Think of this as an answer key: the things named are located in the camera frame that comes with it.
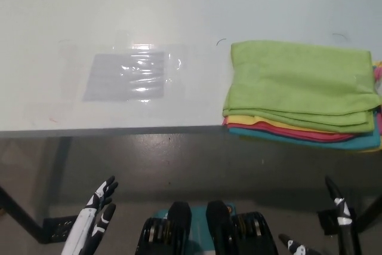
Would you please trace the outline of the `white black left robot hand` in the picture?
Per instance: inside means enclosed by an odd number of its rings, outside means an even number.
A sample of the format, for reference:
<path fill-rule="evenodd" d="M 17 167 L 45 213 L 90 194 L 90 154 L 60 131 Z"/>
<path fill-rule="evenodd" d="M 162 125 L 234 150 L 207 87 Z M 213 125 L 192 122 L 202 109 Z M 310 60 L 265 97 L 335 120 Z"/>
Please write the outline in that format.
<path fill-rule="evenodd" d="M 63 255 L 93 255 L 96 252 L 116 210 L 111 196 L 117 187 L 115 176 L 111 176 L 93 193 L 70 230 L 61 251 Z"/>

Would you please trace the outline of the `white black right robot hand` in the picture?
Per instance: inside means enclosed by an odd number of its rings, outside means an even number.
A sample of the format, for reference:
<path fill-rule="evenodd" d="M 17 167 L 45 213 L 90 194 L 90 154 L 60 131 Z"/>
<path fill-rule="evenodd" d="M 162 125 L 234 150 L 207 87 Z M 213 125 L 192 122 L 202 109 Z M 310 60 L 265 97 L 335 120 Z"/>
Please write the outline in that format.
<path fill-rule="evenodd" d="M 338 247 L 339 254 L 356 255 L 360 254 L 360 248 L 358 239 L 354 231 L 353 217 L 348 207 L 345 197 L 339 190 L 339 187 L 334 183 L 334 181 L 326 176 L 325 184 L 328 188 L 329 195 L 335 204 L 335 217 L 338 227 Z M 321 253 L 314 250 L 313 248 L 307 247 L 306 245 L 293 240 L 290 236 L 286 234 L 279 234 L 279 240 L 288 249 L 291 254 L 306 254 L 306 255 L 320 255 Z"/>

